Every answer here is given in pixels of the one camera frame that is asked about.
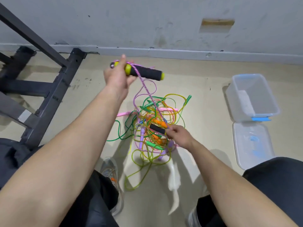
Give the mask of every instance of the metal leg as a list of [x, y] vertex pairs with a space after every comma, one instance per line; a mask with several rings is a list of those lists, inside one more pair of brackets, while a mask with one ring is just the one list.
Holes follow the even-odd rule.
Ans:
[[39, 121], [38, 116], [2, 92], [0, 92], [0, 113], [29, 128], [35, 127]]
[[67, 60], [61, 56], [55, 49], [47, 44], [33, 30], [27, 27], [20, 19], [18, 19], [11, 11], [0, 3], [0, 20], [16, 31], [20, 36], [33, 44], [40, 51], [45, 53], [49, 58], [60, 66], [67, 66]]
[[9, 64], [12, 61], [12, 59], [4, 55], [3, 53], [0, 53], [0, 61], [2, 61], [5, 64]]
[[0, 91], [3, 93], [13, 93], [23, 96], [43, 96], [46, 98], [51, 87], [52, 83], [48, 82], [0, 79]]
[[36, 53], [36, 51], [28, 47], [21, 46], [12, 57], [11, 62], [4, 65], [2, 70], [0, 70], [0, 78], [16, 79], [31, 57], [36, 55]]
[[74, 48], [67, 59], [67, 67], [62, 67], [59, 71], [59, 75], [52, 83], [48, 96], [35, 113], [39, 117], [39, 122], [33, 128], [27, 128], [21, 137], [21, 142], [25, 143], [30, 149], [40, 144], [66, 90], [85, 57], [86, 53]]

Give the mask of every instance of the forearm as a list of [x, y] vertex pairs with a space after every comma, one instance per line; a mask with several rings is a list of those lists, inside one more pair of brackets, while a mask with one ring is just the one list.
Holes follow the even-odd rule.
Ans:
[[261, 191], [203, 145], [196, 141], [190, 152], [227, 226], [297, 226]]
[[17, 170], [3, 187], [0, 201], [10, 197], [19, 206], [32, 202], [28, 213], [21, 209], [21, 215], [29, 219], [40, 215], [50, 226], [60, 223], [89, 179], [121, 102], [115, 91], [105, 87], [75, 121]]

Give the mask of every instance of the gray wall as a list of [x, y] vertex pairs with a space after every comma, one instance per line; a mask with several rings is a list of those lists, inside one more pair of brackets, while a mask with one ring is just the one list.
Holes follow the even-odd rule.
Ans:
[[[49, 44], [303, 55], [303, 0], [0, 0]], [[202, 18], [233, 18], [200, 33]], [[28, 44], [0, 22], [0, 44]]]

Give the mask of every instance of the shoe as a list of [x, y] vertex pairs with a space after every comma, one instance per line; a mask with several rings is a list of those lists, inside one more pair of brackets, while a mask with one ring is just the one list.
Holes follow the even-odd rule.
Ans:
[[188, 215], [186, 224], [188, 227], [201, 227], [200, 222], [198, 220], [196, 207]]
[[110, 212], [112, 213], [112, 216], [116, 216], [123, 209], [123, 199], [122, 199], [121, 190], [120, 190], [119, 182], [118, 182], [118, 167], [117, 167], [116, 161], [113, 158], [104, 159], [104, 161], [101, 165], [100, 172], [104, 177], [108, 177], [111, 180], [112, 184], [114, 185], [114, 187], [117, 189], [117, 191], [119, 193], [118, 203], [116, 204], [116, 206], [114, 208], [112, 208], [110, 210]]

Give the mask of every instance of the hand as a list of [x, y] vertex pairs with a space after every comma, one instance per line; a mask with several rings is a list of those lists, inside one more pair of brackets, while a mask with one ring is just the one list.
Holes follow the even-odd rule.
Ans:
[[106, 86], [113, 89], [118, 97], [124, 100], [128, 94], [128, 88], [136, 80], [136, 76], [127, 76], [124, 68], [126, 65], [126, 56], [123, 54], [119, 64], [114, 68], [107, 68], [104, 71]]
[[176, 144], [190, 151], [196, 141], [191, 134], [183, 127], [179, 125], [169, 125], [169, 128], [165, 130], [169, 139], [173, 139]]

